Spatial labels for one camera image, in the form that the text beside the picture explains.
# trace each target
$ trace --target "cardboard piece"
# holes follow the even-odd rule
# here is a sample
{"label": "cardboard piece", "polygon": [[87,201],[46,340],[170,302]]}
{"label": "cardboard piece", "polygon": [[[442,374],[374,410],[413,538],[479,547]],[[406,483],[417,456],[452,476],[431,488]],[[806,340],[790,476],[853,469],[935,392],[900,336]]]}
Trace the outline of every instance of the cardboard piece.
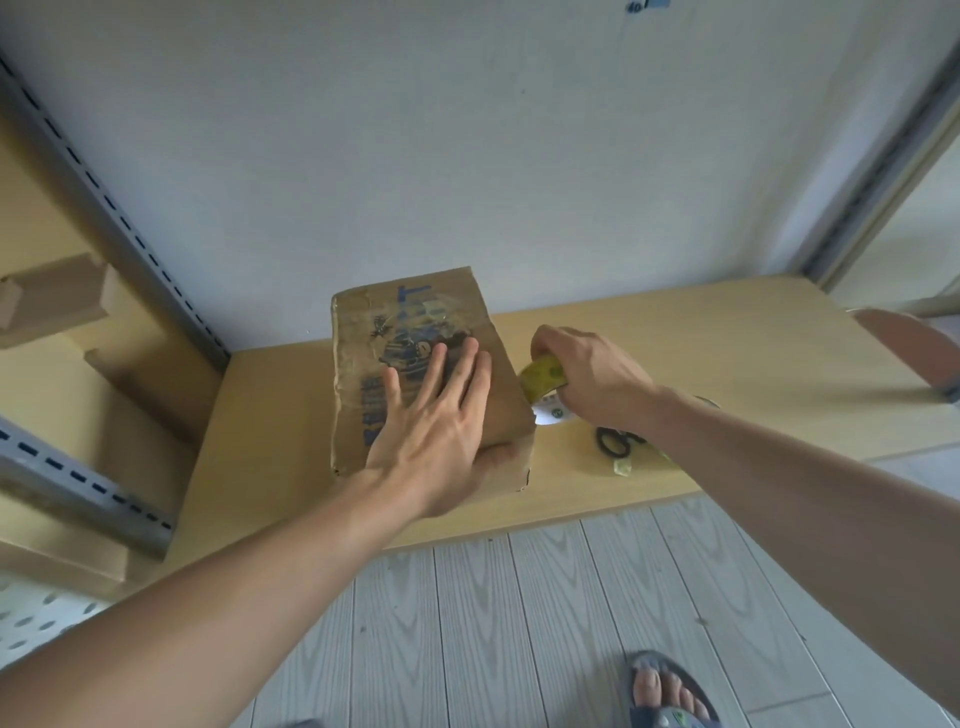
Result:
{"label": "cardboard piece", "polygon": [[481,448],[512,441],[517,444],[517,456],[487,477],[477,497],[526,486],[533,412],[469,268],[351,288],[333,297],[331,315],[334,474],[350,475],[364,467],[370,445],[386,421],[384,366],[396,367],[403,400],[409,403],[420,389],[433,346],[441,341],[448,345],[448,375],[469,335],[492,358]]}

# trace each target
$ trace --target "forearm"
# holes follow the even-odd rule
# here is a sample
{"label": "forearm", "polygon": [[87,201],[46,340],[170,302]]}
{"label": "forearm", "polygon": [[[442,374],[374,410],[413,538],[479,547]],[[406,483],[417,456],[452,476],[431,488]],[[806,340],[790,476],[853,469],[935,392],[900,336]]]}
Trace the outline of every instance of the forearm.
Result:
{"label": "forearm", "polygon": [[0,674],[4,725],[229,724],[415,516],[393,482],[355,476],[329,503],[172,574]]}
{"label": "forearm", "polygon": [[960,711],[960,504],[669,390],[637,396],[635,431],[852,631]]}

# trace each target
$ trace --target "gray sandal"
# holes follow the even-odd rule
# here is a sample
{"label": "gray sandal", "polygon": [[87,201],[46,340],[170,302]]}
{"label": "gray sandal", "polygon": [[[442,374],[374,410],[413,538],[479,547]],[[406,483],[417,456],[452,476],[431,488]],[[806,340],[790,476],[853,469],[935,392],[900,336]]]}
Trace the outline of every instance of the gray sandal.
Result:
{"label": "gray sandal", "polygon": [[635,705],[630,709],[631,728],[722,728],[720,716],[717,715],[713,704],[707,698],[707,694],[700,687],[700,684],[690,677],[690,673],[680,665],[656,650],[647,649],[638,652],[634,657],[634,661],[631,663],[633,678],[631,686],[636,680],[636,674],[646,667],[657,672],[672,672],[679,677],[684,683],[684,687],[692,692],[693,696],[707,708],[710,720],[701,720],[683,708],[672,705],[663,705],[658,708],[649,705]]}

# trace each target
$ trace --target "yellow tape roll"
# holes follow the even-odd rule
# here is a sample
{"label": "yellow tape roll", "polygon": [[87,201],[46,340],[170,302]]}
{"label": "yellow tape roll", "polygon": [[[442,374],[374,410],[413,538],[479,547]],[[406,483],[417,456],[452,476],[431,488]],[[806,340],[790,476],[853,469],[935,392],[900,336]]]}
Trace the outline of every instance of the yellow tape roll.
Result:
{"label": "yellow tape roll", "polygon": [[520,387],[527,401],[533,404],[566,384],[564,368],[560,359],[552,353],[538,356],[525,366],[518,375]]}

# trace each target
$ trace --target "hand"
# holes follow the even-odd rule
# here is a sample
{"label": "hand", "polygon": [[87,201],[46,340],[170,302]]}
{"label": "hand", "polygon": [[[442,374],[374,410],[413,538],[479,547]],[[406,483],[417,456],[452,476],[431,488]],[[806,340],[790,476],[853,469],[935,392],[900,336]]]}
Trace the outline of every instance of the hand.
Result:
{"label": "hand", "polygon": [[443,387],[446,344],[437,344],[409,407],[403,406],[396,369],[383,372],[387,422],[373,441],[367,468],[382,471],[388,481],[395,475],[404,497],[416,501],[419,516],[440,516],[460,504],[490,467],[514,454],[506,445],[477,455],[492,365],[490,354],[479,350],[476,339],[464,341]]}
{"label": "hand", "polygon": [[561,401],[592,425],[631,430],[644,395],[657,390],[650,375],[605,336],[541,326],[530,356],[548,352],[560,359],[568,382],[558,390]]}

